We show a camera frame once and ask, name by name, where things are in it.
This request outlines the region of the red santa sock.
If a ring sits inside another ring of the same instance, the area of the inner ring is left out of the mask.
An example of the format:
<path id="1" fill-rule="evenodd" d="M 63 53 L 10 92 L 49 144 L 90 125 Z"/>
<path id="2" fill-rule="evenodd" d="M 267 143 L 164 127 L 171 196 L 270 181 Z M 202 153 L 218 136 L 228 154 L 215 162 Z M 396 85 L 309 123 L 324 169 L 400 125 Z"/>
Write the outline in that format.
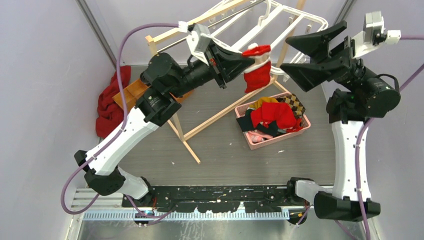
<path id="1" fill-rule="evenodd" d="M 252 43 L 242 53 L 243 57 L 254 60 L 254 63 L 243 71 L 246 94 L 267 86 L 271 81 L 271 50 L 269 44 Z"/>

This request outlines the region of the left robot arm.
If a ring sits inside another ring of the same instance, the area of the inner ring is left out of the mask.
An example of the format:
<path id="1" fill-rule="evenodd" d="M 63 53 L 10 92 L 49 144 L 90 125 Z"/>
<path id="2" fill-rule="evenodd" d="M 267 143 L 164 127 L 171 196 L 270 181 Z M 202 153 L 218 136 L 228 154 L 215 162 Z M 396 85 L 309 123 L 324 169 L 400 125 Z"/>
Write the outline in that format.
<path id="1" fill-rule="evenodd" d="M 99 145 L 74 154 L 91 189 L 101 196 L 113 193 L 131 196 L 141 207 L 148 207 L 153 202 L 147 180 L 122 170 L 119 162 L 181 108 L 178 98 L 212 80 L 224 89 L 228 82 L 254 63 L 254 59 L 222 47 L 213 40 L 208 41 L 204 56 L 205 61 L 188 59 L 186 67 L 181 67 L 166 52 L 150 59 L 147 69 L 141 74 L 150 86 L 137 99 L 126 119 Z"/>

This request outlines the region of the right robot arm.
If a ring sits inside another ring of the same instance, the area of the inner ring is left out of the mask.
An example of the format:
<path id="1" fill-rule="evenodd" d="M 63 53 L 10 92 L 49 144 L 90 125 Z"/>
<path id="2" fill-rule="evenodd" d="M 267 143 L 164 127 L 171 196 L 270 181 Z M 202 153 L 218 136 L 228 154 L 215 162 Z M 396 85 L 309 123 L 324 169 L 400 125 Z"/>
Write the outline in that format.
<path id="1" fill-rule="evenodd" d="M 372 200 L 366 170 L 367 125 L 383 118 L 401 100 L 397 80 L 374 73 L 362 57 L 381 45 L 394 45 L 400 30 L 385 30 L 382 20 L 366 23 L 354 37 L 330 48 L 330 42 L 347 28 L 346 21 L 323 31 L 291 36 L 286 43 L 309 57 L 308 63 L 283 63 L 280 68 L 305 92 L 323 82 L 334 81 L 336 89 L 326 104 L 335 142 L 335 180 L 326 189 L 310 178 L 292 177 L 285 198 L 291 205 L 303 200 L 313 204 L 319 219 L 359 222 L 378 216 L 379 203 Z"/>

